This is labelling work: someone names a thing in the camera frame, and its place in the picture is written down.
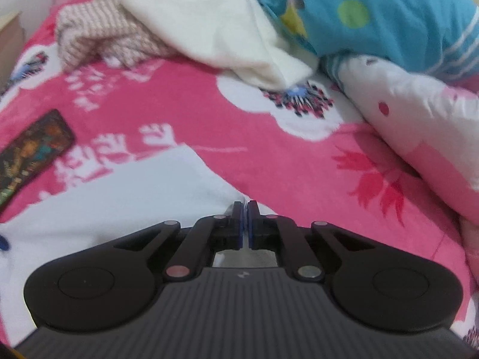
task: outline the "white sheet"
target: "white sheet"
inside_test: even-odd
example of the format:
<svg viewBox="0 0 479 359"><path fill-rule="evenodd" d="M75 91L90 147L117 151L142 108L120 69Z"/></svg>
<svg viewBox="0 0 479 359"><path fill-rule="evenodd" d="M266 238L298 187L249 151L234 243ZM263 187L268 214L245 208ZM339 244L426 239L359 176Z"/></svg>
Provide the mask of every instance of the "white sheet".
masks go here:
<svg viewBox="0 0 479 359"><path fill-rule="evenodd" d="M201 217L224 213L234 201L248 197L182 145L122 165L109 176L50 197L2 224L0 233L11 250L0 253L0 313L10 343L18 344L35 328L23 286L42 264L164 220L188 227ZM264 206L260 210L273 213ZM254 265L272 263L266 252L253 255Z"/></svg>

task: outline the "ribbed black surface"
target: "ribbed black surface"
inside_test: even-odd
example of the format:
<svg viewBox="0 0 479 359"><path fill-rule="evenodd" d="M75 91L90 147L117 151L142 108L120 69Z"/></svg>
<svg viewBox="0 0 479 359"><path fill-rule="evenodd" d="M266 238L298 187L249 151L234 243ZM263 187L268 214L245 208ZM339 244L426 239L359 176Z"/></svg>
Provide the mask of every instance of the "ribbed black surface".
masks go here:
<svg viewBox="0 0 479 359"><path fill-rule="evenodd" d="M449 330L394 336L356 324L317 284L283 269L205 268L171 284L141 317L74 336L40 328L18 351L28 359L466 359Z"/></svg>

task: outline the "blue pillow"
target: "blue pillow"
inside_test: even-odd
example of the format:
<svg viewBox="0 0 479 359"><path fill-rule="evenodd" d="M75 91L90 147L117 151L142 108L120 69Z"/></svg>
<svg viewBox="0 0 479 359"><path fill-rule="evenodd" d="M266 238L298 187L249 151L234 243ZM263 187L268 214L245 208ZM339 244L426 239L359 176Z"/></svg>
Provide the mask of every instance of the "blue pillow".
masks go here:
<svg viewBox="0 0 479 359"><path fill-rule="evenodd" d="M479 8L472 0L259 2L303 47L330 56L323 62L332 78L349 52L448 83L479 73Z"/></svg>

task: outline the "red flower print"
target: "red flower print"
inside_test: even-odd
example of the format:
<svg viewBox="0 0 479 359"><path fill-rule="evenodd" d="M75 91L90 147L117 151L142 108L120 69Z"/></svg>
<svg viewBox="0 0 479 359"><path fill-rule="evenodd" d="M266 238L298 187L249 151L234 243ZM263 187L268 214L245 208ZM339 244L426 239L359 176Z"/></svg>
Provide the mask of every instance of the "red flower print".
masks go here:
<svg viewBox="0 0 479 359"><path fill-rule="evenodd" d="M348 193L357 196L358 204L367 209L370 202L377 196L381 196L379 207L386 217L391 207L396 209L398 222L404 226L402 211L404 209L404 195L402 192L401 178L408 174L408 166L398 167L401 163L375 163L364 153L355 153L338 147L342 152L340 156L333 156L340 170L353 170L363 172L359 178L358 186Z"/></svg>
<svg viewBox="0 0 479 359"><path fill-rule="evenodd" d="M356 190L348 193L350 196L358 196L358 203L367 208L369 202L381 193L384 177L381 173L366 173L359 180Z"/></svg>
<svg viewBox="0 0 479 359"><path fill-rule="evenodd" d="M384 217L386 217L390 207L394 205L396 208L396 216L398 217L398 221L404 226L404 223L402 222L404 195L402 194L402 187L401 183L399 182L400 179L401 176L399 176L396 182L393 182L386 188L379 202L379 206L381 207Z"/></svg>
<svg viewBox="0 0 479 359"><path fill-rule="evenodd" d="M324 118L324 112L333 106L332 99L324 94L324 90L310 81L280 92L264 90L263 95L274 102L277 108L291 109L299 117L312 113Z"/></svg>
<svg viewBox="0 0 479 359"><path fill-rule="evenodd" d="M332 159L338 162L338 169L340 170L368 171L376 166L376 164L363 153L354 153L343 150L340 147L337 148L342 151L344 155L333 156Z"/></svg>

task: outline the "white blanket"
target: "white blanket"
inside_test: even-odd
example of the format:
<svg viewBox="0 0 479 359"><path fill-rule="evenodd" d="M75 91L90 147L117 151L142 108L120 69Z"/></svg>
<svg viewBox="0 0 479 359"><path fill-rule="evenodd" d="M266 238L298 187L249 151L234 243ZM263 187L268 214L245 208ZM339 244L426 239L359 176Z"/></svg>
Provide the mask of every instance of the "white blanket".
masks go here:
<svg viewBox="0 0 479 359"><path fill-rule="evenodd" d="M169 46L198 62L232 69L254 86L286 89L317 67L316 57L278 34L257 0L120 2Z"/></svg>

